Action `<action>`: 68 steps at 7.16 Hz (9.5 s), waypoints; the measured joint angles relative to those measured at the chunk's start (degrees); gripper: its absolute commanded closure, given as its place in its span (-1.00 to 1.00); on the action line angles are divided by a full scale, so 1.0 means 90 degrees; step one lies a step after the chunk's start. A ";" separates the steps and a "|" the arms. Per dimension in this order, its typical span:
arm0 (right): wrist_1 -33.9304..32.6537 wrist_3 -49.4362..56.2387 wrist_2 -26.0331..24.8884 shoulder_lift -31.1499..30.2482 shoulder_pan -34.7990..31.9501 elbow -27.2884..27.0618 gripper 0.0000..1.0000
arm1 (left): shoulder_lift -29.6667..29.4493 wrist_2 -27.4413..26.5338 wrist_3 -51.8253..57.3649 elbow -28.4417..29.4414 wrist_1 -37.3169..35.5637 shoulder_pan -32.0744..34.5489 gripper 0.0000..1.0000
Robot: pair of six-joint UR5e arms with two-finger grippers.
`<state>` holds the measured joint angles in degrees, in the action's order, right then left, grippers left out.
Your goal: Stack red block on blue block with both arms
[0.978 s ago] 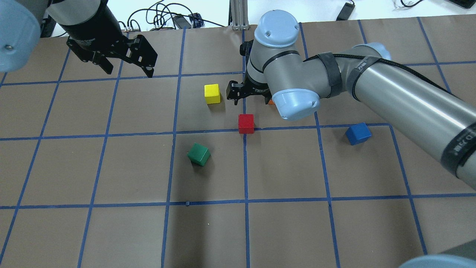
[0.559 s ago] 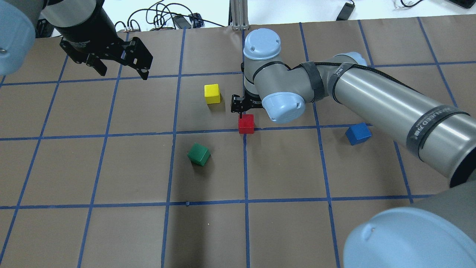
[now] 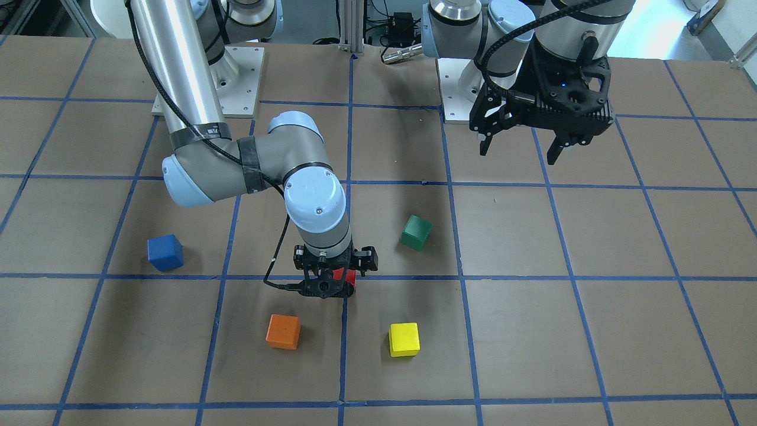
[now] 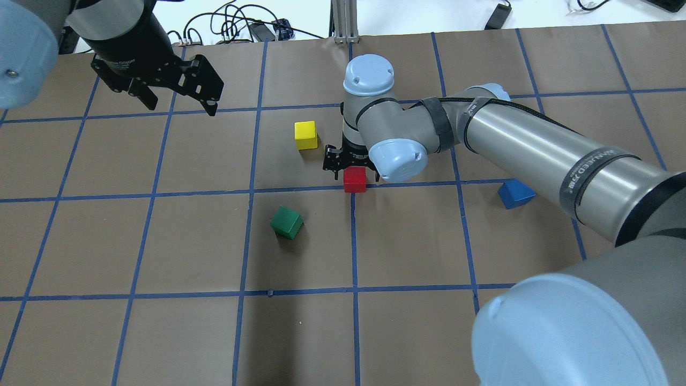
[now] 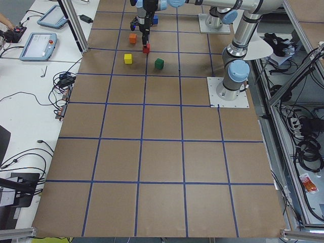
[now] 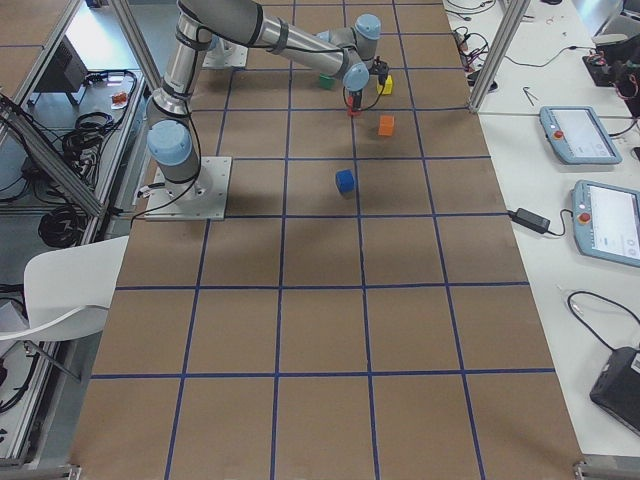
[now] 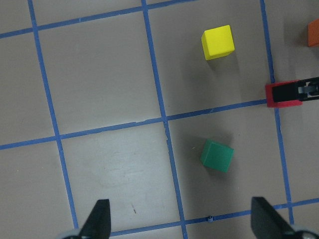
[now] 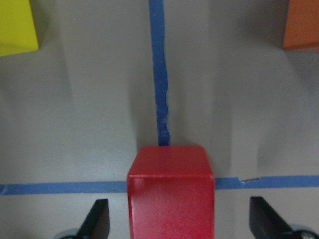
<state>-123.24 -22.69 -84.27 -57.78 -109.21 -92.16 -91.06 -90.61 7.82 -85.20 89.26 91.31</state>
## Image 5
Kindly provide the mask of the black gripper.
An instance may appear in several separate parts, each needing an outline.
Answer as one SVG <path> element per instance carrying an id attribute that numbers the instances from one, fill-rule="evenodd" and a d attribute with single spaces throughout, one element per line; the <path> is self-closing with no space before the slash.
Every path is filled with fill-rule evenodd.
<path id="1" fill-rule="evenodd" d="M 142 45 L 147 47 L 149 44 L 150 27 L 152 25 L 155 11 L 148 12 L 143 7 L 137 9 L 137 20 L 139 29 L 142 32 Z"/>

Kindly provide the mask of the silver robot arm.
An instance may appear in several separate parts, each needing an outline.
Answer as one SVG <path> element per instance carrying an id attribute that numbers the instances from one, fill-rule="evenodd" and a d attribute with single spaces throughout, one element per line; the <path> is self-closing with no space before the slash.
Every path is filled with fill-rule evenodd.
<path id="1" fill-rule="evenodd" d="M 223 24 L 232 24 L 237 16 L 237 10 L 213 6 L 210 7 L 205 24 L 210 28 L 219 29 Z"/>
<path id="2" fill-rule="evenodd" d="M 237 10 L 243 15 L 236 29 L 232 42 L 224 49 L 222 59 L 225 75 L 217 86 L 218 96 L 226 101 L 233 101 L 240 93 L 241 85 L 248 79 L 250 67 L 244 61 L 249 43 L 263 15 L 276 10 L 283 1 L 130 1 L 137 8 L 137 16 L 130 23 L 131 30 L 136 26 L 142 33 L 142 45 L 145 51 L 150 35 L 154 14 L 163 11 L 168 5 L 174 8 L 184 4 L 210 6 L 210 14 L 223 23 L 232 23 L 237 17 Z"/>

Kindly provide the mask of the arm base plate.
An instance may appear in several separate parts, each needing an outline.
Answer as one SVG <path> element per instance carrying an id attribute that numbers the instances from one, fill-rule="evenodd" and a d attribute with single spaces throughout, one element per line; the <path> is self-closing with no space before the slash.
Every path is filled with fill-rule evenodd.
<path id="1" fill-rule="evenodd" d="M 249 108 L 245 87 L 237 91 L 223 86 L 223 77 L 207 77 L 210 106 L 214 108 Z"/>
<path id="2" fill-rule="evenodd" d="M 218 17 L 213 17 L 210 14 L 199 14 L 200 33 L 215 33 L 215 34 L 230 34 L 229 24 L 223 24 Z"/>

